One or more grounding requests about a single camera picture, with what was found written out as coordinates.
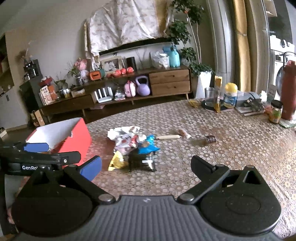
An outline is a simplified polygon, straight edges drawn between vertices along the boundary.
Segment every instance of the red box on cabinet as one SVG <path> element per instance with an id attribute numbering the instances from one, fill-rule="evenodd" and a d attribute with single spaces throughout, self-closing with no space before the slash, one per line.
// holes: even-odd
<path id="1" fill-rule="evenodd" d="M 38 127 L 26 139 L 28 143 L 47 143 L 51 153 L 79 151 L 78 166 L 84 163 L 91 136 L 83 118 L 74 118 Z"/>

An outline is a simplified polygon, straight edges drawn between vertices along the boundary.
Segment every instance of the white planter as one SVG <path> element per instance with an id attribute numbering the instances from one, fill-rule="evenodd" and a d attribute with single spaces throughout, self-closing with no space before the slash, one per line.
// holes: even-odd
<path id="1" fill-rule="evenodd" d="M 211 72 L 201 72 L 198 76 L 197 88 L 193 89 L 195 99 L 203 99 L 205 97 L 205 88 L 210 87 L 212 78 Z"/>

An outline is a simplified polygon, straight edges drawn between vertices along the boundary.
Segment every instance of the red water bottle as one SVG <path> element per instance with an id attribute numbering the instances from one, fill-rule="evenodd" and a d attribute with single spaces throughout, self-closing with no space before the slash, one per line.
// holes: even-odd
<path id="1" fill-rule="evenodd" d="M 292 120 L 296 109 L 296 65 L 291 60 L 288 61 L 284 68 L 281 102 L 283 102 L 281 117 L 285 120 Z"/>

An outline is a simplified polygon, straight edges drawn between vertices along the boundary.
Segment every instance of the teal water jug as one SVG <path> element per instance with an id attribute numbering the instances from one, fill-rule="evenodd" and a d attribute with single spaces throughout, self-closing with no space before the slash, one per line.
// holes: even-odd
<path id="1" fill-rule="evenodd" d="M 170 66 L 171 67 L 179 67 L 180 66 L 180 57 L 177 50 L 174 47 L 170 48 Z"/>

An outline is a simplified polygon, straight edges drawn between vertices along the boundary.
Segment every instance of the framed photo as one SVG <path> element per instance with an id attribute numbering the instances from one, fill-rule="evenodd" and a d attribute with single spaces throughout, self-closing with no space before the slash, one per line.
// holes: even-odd
<path id="1" fill-rule="evenodd" d="M 118 69 L 122 69 L 122 57 L 116 56 L 109 59 L 102 60 L 102 68 L 106 74 L 113 73 Z"/>

